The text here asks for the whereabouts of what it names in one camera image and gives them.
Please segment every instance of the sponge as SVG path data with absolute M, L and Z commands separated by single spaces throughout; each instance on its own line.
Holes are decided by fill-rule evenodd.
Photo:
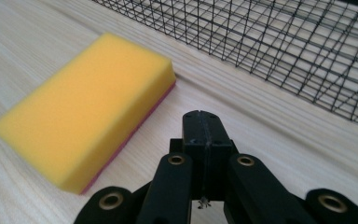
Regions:
M 0 137 L 54 185 L 81 193 L 168 94 L 172 62 L 101 35 L 0 118 Z

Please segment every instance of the wire mesh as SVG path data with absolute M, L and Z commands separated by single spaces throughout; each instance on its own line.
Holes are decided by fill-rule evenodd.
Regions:
M 93 0 L 358 122 L 358 6 L 329 0 Z

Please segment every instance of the sponge side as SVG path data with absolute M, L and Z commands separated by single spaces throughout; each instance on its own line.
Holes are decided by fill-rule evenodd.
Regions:
M 79 193 L 174 81 L 168 58 L 104 34 L 2 116 L 0 137 L 53 184 Z

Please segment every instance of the light wood surface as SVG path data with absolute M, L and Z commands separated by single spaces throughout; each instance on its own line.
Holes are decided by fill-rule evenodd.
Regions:
M 0 223 L 72 223 L 99 189 L 140 188 L 195 109 L 295 195 L 328 188 L 358 204 L 357 124 L 87 0 L 0 0 L 0 116 L 104 32 L 172 58 L 176 87 L 85 195 L 56 189 L 0 140 Z M 192 223 L 225 223 L 222 206 L 193 204 Z

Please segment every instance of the table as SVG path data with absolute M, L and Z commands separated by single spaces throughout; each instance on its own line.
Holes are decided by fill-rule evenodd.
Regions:
M 219 116 L 295 195 L 328 188 L 358 204 L 358 124 L 88 0 L 0 0 L 0 116 L 104 32 L 172 58 L 175 88 L 84 195 L 56 189 L 0 140 L 0 223 L 71 223 L 99 189 L 135 191 L 191 110 Z M 226 222 L 222 203 L 197 207 L 192 223 Z

